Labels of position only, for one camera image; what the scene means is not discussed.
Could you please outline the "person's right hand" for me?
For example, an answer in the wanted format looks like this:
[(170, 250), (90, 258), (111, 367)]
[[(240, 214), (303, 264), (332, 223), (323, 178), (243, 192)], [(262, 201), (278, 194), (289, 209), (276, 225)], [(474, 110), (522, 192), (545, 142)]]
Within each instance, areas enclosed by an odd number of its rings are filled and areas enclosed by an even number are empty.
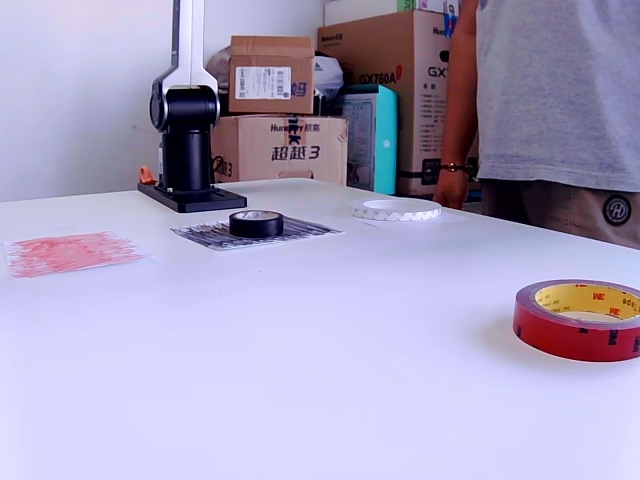
[(461, 210), (468, 191), (468, 177), (462, 171), (441, 171), (433, 200), (443, 207)]

